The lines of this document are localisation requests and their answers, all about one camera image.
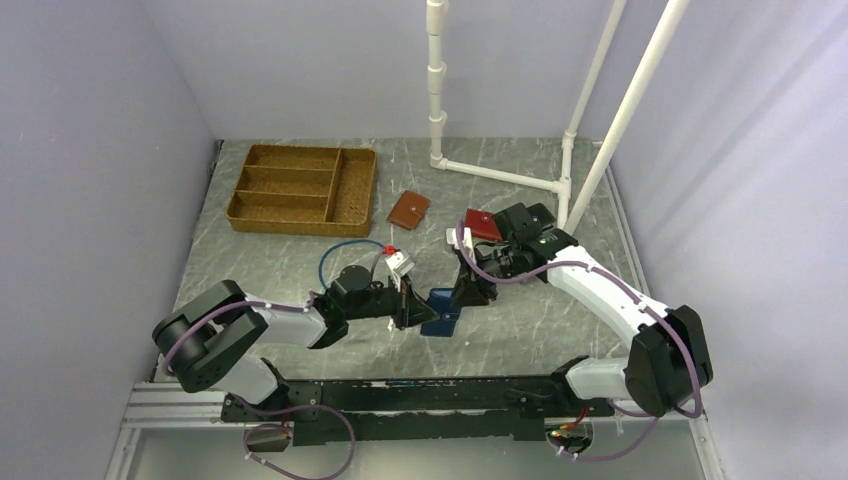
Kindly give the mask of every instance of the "gray tabletop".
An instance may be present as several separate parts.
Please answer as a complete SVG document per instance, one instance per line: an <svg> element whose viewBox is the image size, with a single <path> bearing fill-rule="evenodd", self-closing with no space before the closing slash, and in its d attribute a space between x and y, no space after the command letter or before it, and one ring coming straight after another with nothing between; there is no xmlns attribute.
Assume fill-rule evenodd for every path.
<svg viewBox="0 0 848 480"><path fill-rule="evenodd" d="M251 145L342 145L377 151L378 175L370 238L392 242L410 252L416 291L451 287L457 261L445 252L445 228L466 208L498 211L516 202L544 202L556 212L550 192L433 169L427 139L256 140L228 141L220 152L194 234L177 307L222 279L233 279L246 292L284 303L302 304L310 289L319 291L317 265L324 251L343 238L238 233L225 210ZM445 139L445 156L454 161L543 179L558 177L560 139ZM575 190L596 154L578 140L573 159ZM391 228L386 216L404 190L431 199L414 231ZM605 267L636 285L632 260L623 241L616 205L606 179L601 183L575 232L580 243ZM325 266L328 281L346 265L370 263L375 248L356 245L332 254ZM380 266L377 276L385 276ZM390 331L388 319L351 322L350 333L324 350L288 345L258 345L251 354L268 358L291 379L379 378L543 374L583 354L624 355L619 339L587 308L566 293L532 280L499 288L487 307L467 308L452 338L422 337L418 329Z"/></svg>

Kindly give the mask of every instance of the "lavender wall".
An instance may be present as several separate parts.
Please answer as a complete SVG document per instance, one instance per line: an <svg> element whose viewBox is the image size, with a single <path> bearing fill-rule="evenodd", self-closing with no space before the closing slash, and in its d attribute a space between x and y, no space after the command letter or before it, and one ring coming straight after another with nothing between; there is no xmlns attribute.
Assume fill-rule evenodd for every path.
<svg viewBox="0 0 848 480"><path fill-rule="evenodd" d="M135 0L0 7L0 478L102 478L213 142Z"/></svg>
<svg viewBox="0 0 848 480"><path fill-rule="evenodd" d="M218 137L429 135L425 0L144 3ZM581 134L603 136L664 5L634 3ZM454 1L445 135L562 136L611 5Z"/></svg>
<svg viewBox="0 0 848 480"><path fill-rule="evenodd" d="M848 7L692 2L614 159L653 294L702 315L732 479L848 469Z"/></svg>

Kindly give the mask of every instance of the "purple cable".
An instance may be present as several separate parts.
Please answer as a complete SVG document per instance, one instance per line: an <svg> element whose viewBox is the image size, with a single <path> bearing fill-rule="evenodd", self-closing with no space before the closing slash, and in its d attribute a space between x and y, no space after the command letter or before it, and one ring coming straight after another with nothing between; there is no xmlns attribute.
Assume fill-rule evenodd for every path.
<svg viewBox="0 0 848 480"><path fill-rule="evenodd" d="M174 343L168 353L165 355L165 359L162 360L162 365L160 369L162 373L168 375L169 377L173 377L174 374L171 372L170 365L174 360L174 356L177 354L177 351L185 344L185 342L195 333L200 331L201 328L206 326L210 321L220 317L221 315L235 310L237 308L244 307L260 307L260 308L270 308L270 310L280 310L284 312L302 312L304 309L312 306L312 302L315 299L315 292L309 292L309 301L303 307L293 307L291 305L283 305L281 303L270 303L270 302L262 302L258 300L243 300L241 302L229 303L222 307L219 307L211 312L209 312L205 317L198 320L194 325L192 325L186 332Z"/></svg>
<svg viewBox="0 0 848 480"><path fill-rule="evenodd" d="M344 473L345 470L347 470L348 467L350 467L350 463L353 461L353 453L356 450L356 435L353 432L353 425L350 424L350 420L348 420L347 417L345 417L340 411L338 411L334 408L330 408L326 405L298 405L296 407L284 408L282 410L259 410L258 408L249 404L247 402L247 400L241 398L240 396L238 396L236 394L231 394L231 395L233 397L235 397L235 399L238 400L242 404L242 406L244 407L245 410L247 410L249 412L253 412L257 415L263 415L263 416L285 415L286 413L299 412L301 410L324 410L325 412L330 412L333 415L339 417L341 419L341 421L345 424L345 427L347 427L347 431L350 434L350 453L348 453L348 455L347 455L347 460L345 460L345 463L338 470L336 470L335 473L333 473L331 475L327 475L326 477L320 477L320 478L314 478L314 479L309 478L309 477L301 477L300 475L291 473L288 470L284 470L284 469L280 468L276 464L273 464L273 463L265 460L264 458L260 457L259 455L256 455L255 453L250 451L250 448L248 446L247 441L248 441L248 439L250 438L250 435L253 432L255 432L257 430L269 430L269 429L280 429L282 431L289 431L288 428L283 427L282 425L263 423L261 425L257 425L255 427L251 428L250 430L246 431L244 433L244 439L243 439L243 442L242 442L242 444L244 446L244 453L247 454L246 458L250 458L254 462L256 462L260 465L266 466L266 467L270 468L271 470L273 470L273 471L275 471L275 472L277 472L281 475L285 475L289 478L292 478L294 480L332 480L334 478L337 478L342 473Z"/></svg>
<svg viewBox="0 0 848 480"><path fill-rule="evenodd" d="M529 272L523 273L521 275L517 275L517 276L512 277L512 278L493 277L492 275L489 275L488 273L483 271L483 269L478 267L476 262L471 260L469 253L465 250L465 248L463 246L463 234L464 233L465 233L465 222L462 219L460 219L456 223L456 239L457 239L457 245L459 246L459 253L460 253L460 255L462 255L463 260L465 260L465 263L468 264L468 266L472 270L474 270L474 273L476 273L480 278L483 278L483 279L488 280L488 281L495 283L495 284L506 285L506 284L511 284L511 283L519 283L519 282L522 282L522 281L524 281L528 278L535 277L536 275L538 275L538 274L540 274L544 271L550 270L551 268L555 268L555 267L589 268L589 265L587 263L584 263L584 262L580 262L580 261L576 261L576 260L564 260L564 261L553 262L553 263L548 263L546 265L542 265L539 268L533 269ZM639 295L637 295L635 292L633 292L633 290L626 283L624 283L624 281L622 281L620 278L616 277L612 273L607 272L606 270L599 268L599 267L594 267L591 270L591 272L597 273L598 275L606 278L607 280L609 280L610 282L615 284L622 292L624 292L625 295L627 295L633 301L634 304L641 303L641 299L639 298ZM662 327L666 331L666 333L668 333L669 337L671 337L671 340L674 342L674 344L680 350L680 352L683 356L683 363L686 364L686 370L689 373L689 381L692 382L692 398L695 400L695 410L693 412L688 412L686 410L681 409L680 407L676 407L675 410L677 412L679 412L681 415L688 417L688 418L698 418L698 417L700 417L701 414L703 413L703 408L704 408L703 403L701 401L701 384L698 381L698 374L695 370L695 362L692 360L692 355L689 353L689 349L686 348L686 344L683 342L683 339L680 338L680 335L678 335L677 332L675 332L674 329L671 328L671 325L669 325L668 322L666 322L665 319L663 319L662 316L660 316L657 312L655 312L651 307L648 307L648 306L645 307L645 313L648 314L648 316L650 316L651 318L653 318L654 321L656 321L660 325L660 327ZM654 429L654 427L656 427L656 423L658 421L659 421L659 418L654 419L654 421L651 423L651 425L648 426L648 428L645 430L645 432L642 433L642 436L640 436L633 443L633 445L631 445L630 447L627 447L626 449L622 450L621 452L619 452L617 454L608 455L608 456L605 456L605 457L579 457L579 458L580 459L585 458L586 461L590 461L590 462L591 461L603 461L603 460L615 460L617 458L621 458L622 456L627 455L628 453L632 452L633 449L635 449L637 446L639 446L639 444L641 444L642 441L644 441L645 437L647 437L647 435Z"/></svg>

